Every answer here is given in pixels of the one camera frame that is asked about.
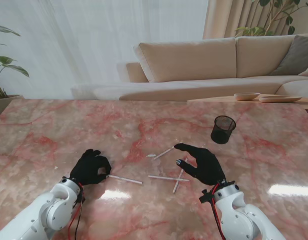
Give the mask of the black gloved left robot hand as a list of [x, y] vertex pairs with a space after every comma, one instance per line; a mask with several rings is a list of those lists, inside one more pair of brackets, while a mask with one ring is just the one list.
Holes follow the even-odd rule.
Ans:
[[70, 172], [69, 179], [82, 186], [95, 185], [105, 180], [111, 169], [108, 159], [99, 150], [88, 149]]

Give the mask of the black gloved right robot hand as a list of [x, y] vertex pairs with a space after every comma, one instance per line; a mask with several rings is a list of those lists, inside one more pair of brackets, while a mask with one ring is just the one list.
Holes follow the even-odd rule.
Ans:
[[195, 158], [197, 167], [194, 167], [183, 160], [177, 160], [176, 164], [187, 174], [198, 179], [201, 183], [208, 186], [214, 186], [217, 183], [226, 180], [218, 159], [208, 149], [184, 143], [176, 144], [174, 148], [183, 152], [188, 152]]

